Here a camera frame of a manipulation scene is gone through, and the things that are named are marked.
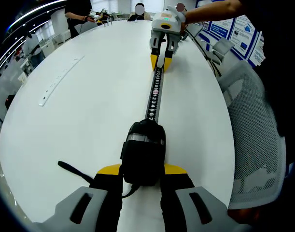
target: poster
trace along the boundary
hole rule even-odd
[[[254,26],[245,15],[236,18],[230,41],[244,57],[251,45],[254,32]]]
[[[260,65],[261,62],[265,59],[264,53],[263,53],[263,45],[264,45],[264,37],[261,33],[259,36],[259,39],[257,41],[257,44],[254,47],[252,55],[249,57],[249,60],[255,65]]]
[[[198,23],[201,27],[203,27],[204,29],[208,29],[210,26],[210,22],[199,22]]]
[[[233,19],[227,19],[222,21],[214,21],[211,22],[211,29],[210,31],[220,35],[221,37],[227,38],[228,33],[231,29],[233,23]]]

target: tape measure strap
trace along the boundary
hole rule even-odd
[[[156,67],[145,119],[158,122],[163,82],[163,67]]]

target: white ruler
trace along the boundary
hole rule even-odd
[[[39,106],[44,106],[46,101],[49,99],[50,95],[53,93],[54,89],[58,84],[61,82],[61,80],[70,72],[70,70],[80,61],[84,58],[85,56],[82,56],[80,58],[75,58],[70,64],[69,68],[66,68],[58,77],[51,83],[51,85],[46,88],[46,91],[44,92],[43,96],[41,97],[39,101]]]

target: gray chair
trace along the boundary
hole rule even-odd
[[[187,30],[193,37],[196,37],[203,30],[203,27],[197,23],[192,23],[187,26]]]
[[[229,209],[270,203],[281,191],[286,150],[263,83],[245,61],[240,61],[218,82],[228,107],[235,147]]]
[[[210,61],[221,65],[225,55],[230,51],[230,49],[234,46],[229,40],[225,38],[221,38],[215,45],[211,45],[205,40],[201,40],[203,43],[209,44],[212,47],[212,51],[205,51],[206,55],[209,57]]]

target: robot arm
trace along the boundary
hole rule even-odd
[[[157,13],[152,22],[152,37],[150,39],[152,69],[155,70],[160,55],[161,42],[167,36],[164,71],[172,62],[173,54],[177,51],[178,42],[181,40],[181,25],[185,22],[185,15],[178,12],[175,7],[168,6],[166,10]]]

